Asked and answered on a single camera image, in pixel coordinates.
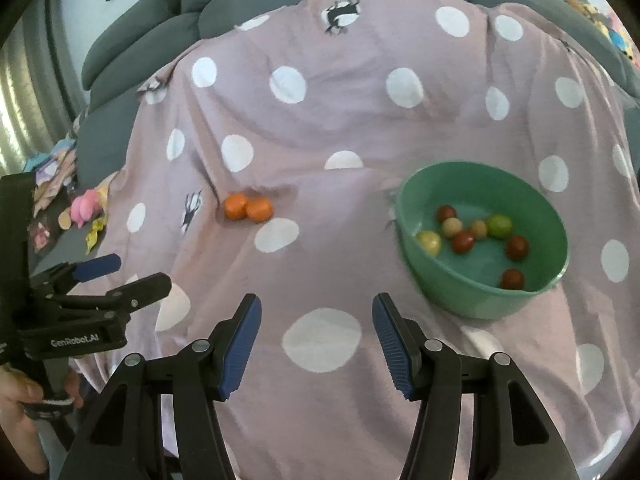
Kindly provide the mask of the person's left hand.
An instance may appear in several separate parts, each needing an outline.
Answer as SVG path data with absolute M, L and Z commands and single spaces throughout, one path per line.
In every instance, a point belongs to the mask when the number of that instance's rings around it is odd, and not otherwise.
M 39 404 L 43 388 L 24 373 L 1 367 L 1 429 L 17 456 L 33 474 L 45 474 L 49 463 L 43 452 L 35 422 L 24 412 L 24 404 Z

